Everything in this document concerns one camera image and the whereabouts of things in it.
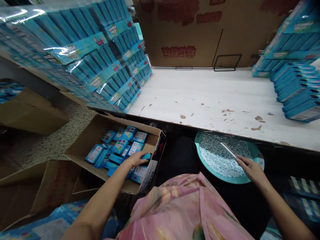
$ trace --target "table surface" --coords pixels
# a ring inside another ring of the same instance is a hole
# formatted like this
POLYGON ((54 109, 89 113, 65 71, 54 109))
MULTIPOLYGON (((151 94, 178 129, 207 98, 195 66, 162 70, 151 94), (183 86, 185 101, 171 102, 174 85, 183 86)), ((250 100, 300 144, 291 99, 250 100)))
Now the table surface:
POLYGON ((320 152, 320 120, 288 120, 273 83, 250 69, 153 68, 128 114, 320 152))

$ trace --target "cardboard box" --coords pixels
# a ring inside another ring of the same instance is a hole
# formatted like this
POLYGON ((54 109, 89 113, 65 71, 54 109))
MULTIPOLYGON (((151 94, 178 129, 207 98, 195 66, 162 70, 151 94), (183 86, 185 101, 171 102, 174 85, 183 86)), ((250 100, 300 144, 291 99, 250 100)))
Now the cardboard box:
POLYGON ((75 199, 72 194, 80 171, 71 161, 50 160, 11 175, 2 173, 5 177, 0 180, 0 231, 75 199))
POLYGON ((49 135, 68 121, 64 112, 28 88, 0 105, 0 125, 28 132, 49 135))
POLYGON ((152 66, 252 67, 298 0, 133 0, 152 66))
POLYGON ((106 181, 109 178, 107 176, 108 170, 105 168, 94 168, 92 164, 85 161, 85 157, 95 144, 101 142, 101 138, 109 129, 117 131, 119 128, 126 128, 128 125, 148 133, 143 151, 153 153, 142 183, 138 184, 127 179, 122 186, 122 191, 129 194, 137 194, 143 189, 146 189, 151 183, 153 174, 161 159, 166 143, 166 136, 160 129, 122 118, 95 115, 88 126, 64 154, 73 162, 106 181))

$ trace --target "bracelet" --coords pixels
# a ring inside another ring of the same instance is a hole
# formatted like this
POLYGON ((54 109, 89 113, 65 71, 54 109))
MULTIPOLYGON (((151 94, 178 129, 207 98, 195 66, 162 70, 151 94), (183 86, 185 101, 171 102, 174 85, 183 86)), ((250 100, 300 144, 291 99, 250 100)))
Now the bracelet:
POLYGON ((133 163, 129 160, 129 159, 126 159, 129 163, 131 163, 132 167, 134 167, 133 163))

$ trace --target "person's right hand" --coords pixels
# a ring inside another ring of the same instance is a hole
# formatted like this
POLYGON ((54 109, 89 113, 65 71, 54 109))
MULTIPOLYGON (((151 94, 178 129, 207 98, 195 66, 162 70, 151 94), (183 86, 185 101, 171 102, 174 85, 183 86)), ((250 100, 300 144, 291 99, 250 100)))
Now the person's right hand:
POLYGON ((242 157, 237 154, 237 158, 235 158, 236 162, 240 167, 244 170, 248 178, 260 189, 265 190, 271 183, 267 179, 264 174, 259 163, 252 161, 249 158, 242 157))

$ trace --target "stack of candy boxes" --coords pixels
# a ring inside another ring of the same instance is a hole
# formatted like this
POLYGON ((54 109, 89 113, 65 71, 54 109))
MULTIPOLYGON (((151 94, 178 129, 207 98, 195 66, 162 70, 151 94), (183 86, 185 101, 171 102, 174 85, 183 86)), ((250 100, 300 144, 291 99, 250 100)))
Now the stack of candy boxes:
POLYGON ((0 43, 11 58, 41 71, 89 107, 126 113, 148 80, 139 64, 139 78, 126 66, 141 42, 124 0, 12 7, 0 14, 0 43))
POLYGON ((286 64, 271 81, 286 118, 307 123, 320 118, 320 75, 314 66, 286 64))
POLYGON ((319 4, 317 0, 300 0, 253 66, 252 76, 270 78, 287 63, 309 65, 319 57, 319 4))
MULTIPOLYGON (((110 177, 119 165, 135 152, 142 151, 148 133, 141 132, 137 128, 127 126, 126 129, 119 128, 118 131, 109 130, 88 153, 85 160, 95 168, 108 169, 110 177)), ((151 153, 145 154, 142 159, 151 159, 151 153)), ((147 166, 133 167, 126 179, 141 183, 147 166)))

